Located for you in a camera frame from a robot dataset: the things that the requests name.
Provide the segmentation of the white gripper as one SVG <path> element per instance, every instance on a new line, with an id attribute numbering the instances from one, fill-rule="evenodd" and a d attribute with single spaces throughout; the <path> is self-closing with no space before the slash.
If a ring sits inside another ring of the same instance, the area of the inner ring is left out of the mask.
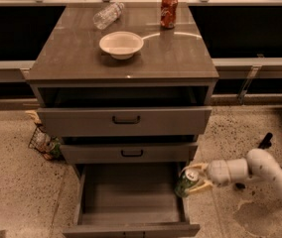
<path id="1" fill-rule="evenodd" d="M 201 180 L 196 185 L 188 188 L 188 195 L 211 189 L 212 184 L 224 186 L 230 182 L 229 169 L 225 160 L 215 160 L 209 164 L 191 164 L 182 169 L 182 174 L 190 177 L 205 177 L 207 173 L 210 180 Z"/>

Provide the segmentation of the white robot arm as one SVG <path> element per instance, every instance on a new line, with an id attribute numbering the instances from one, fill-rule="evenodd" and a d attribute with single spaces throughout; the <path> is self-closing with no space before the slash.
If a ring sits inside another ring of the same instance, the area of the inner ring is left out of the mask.
<path id="1" fill-rule="evenodd" d="M 282 201 L 282 168 L 263 149 L 252 149 L 241 159 L 213 160 L 184 167 L 175 187 L 175 194 L 187 197 L 213 186 L 252 180 L 270 182 Z"/>

